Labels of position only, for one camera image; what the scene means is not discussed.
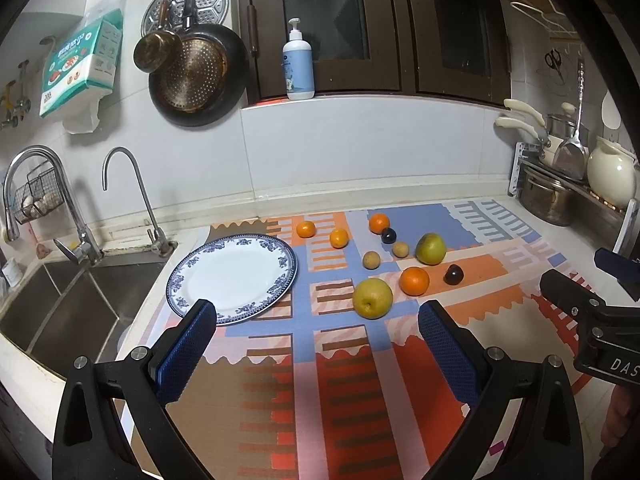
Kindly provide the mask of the person right hand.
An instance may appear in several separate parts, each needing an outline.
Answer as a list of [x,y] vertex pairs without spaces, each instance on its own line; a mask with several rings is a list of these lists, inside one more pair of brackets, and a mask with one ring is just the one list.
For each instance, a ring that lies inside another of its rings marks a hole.
[[601,431],[601,441],[607,448],[615,448],[630,426],[630,412],[634,407],[634,397],[630,390],[615,386],[606,411]]

